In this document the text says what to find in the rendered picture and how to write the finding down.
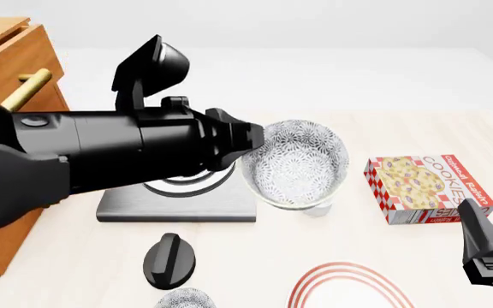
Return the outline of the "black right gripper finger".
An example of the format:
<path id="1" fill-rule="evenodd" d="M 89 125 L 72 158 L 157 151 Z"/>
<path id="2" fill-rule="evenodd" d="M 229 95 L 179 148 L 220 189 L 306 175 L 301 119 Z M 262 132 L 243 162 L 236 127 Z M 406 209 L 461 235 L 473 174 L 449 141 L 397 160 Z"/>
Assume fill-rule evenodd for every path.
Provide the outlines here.
<path id="1" fill-rule="evenodd" d="M 463 259 L 493 258 L 493 224 L 474 199 L 458 206 L 463 232 Z"/>

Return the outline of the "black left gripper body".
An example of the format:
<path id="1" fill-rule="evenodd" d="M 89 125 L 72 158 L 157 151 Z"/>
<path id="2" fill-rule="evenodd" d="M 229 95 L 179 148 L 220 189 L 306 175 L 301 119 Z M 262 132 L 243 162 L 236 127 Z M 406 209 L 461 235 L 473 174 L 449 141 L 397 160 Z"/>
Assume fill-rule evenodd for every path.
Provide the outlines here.
<path id="1" fill-rule="evenodd" d="M 247 123 L 224 110 L 207 112 L 194 112 L 202 127 L 196 167 L 199 171 L 222 171 L 247 153 Z"/>

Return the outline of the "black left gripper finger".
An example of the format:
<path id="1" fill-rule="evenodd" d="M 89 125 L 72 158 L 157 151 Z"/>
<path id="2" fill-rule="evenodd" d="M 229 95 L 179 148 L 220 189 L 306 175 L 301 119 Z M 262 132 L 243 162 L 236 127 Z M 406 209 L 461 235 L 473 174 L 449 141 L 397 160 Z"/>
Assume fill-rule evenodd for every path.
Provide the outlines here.
<path id="1" fill-rule="evenodd" d="M 264 128 L 255 123 L 247 123 L 247 150 L 254 151 L 264 145 Z"/>

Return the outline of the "patterned grey bowl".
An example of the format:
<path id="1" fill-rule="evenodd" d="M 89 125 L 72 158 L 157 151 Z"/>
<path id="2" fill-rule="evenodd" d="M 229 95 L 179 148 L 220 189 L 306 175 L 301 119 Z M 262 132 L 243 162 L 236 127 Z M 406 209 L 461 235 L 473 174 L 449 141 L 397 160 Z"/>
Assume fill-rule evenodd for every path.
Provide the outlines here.
<path id="1" fill-rule="evenodd" d="M 330 212 L 349 163 L 346 146 L 330 128 L 285 120 L 264 128 L 264 145 L 243 156 L 241 168 L 266 204 L 322 217 Z"/>
<path id="2" fill-rule="evenodd" d="M 184 287 L 165 294 L 154 308 L 217 308 L 211 297 L 200 289 Z"/>

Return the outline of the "flat black stove plate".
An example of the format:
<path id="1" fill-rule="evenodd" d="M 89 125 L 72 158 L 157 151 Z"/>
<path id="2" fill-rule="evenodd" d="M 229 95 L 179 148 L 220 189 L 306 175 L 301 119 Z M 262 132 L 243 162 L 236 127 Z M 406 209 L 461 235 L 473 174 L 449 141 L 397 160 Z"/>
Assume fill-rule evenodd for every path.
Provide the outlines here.
<path id="1" fill-rule="evenodd" d="M 100 222 L 256 222 L 256 202 L 233 163 L 224 171 L 108 189 L 96 218 Z"/>

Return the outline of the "white plate with red rings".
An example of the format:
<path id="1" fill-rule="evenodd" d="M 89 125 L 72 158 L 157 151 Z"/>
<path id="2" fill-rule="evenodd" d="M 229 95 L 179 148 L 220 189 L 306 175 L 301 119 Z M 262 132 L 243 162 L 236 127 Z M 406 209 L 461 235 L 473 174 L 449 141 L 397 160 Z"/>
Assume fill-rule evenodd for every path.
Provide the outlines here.
<path id="1" fill-rule="evenodd" d="M 415 308 L 390 279 L 361 264 L 330 262 L 307 271 L 286 308 Z"/>

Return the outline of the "wooden cabinet drawer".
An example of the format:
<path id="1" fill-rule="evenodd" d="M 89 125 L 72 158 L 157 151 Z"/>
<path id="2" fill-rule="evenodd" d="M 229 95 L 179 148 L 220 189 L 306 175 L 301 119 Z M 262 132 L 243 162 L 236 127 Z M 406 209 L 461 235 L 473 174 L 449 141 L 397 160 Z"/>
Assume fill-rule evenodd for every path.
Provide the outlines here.
<path id="1" fill-rule="evenodd" d="M 48 69 L 52 78 L 63 77 L 61 63 L 43 25 L 22 27 L 14 38 L 0 45 L 0 102 L 20 85 L 19 76 Z"/>

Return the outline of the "printed cookies box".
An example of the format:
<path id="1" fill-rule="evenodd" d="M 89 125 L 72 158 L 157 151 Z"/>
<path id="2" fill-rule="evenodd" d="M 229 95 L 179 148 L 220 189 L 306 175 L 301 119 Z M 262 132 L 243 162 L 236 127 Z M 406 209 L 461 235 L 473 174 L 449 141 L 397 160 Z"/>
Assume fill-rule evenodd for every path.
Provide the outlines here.
<path id="1" fill-rule="evenodd" d="M 459 222 L 473 199 L 485 215 L 493 200 L 453 155 L 368 158 L 364 176 L 389 225 Z"/>

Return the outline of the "round black stove knob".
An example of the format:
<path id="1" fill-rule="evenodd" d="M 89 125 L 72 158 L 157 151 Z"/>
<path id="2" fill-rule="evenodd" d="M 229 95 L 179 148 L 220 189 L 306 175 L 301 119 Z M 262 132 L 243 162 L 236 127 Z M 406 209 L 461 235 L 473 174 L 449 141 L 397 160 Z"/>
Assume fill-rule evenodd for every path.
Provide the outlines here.
<path id="1" fill-rule="evenodd" d="M 143 273 L 152 287 L 175 289 L 188 281 L 196 266 L 192 246 L 178 234 L 165 233 L 150 248 L 143 261 Z"/>

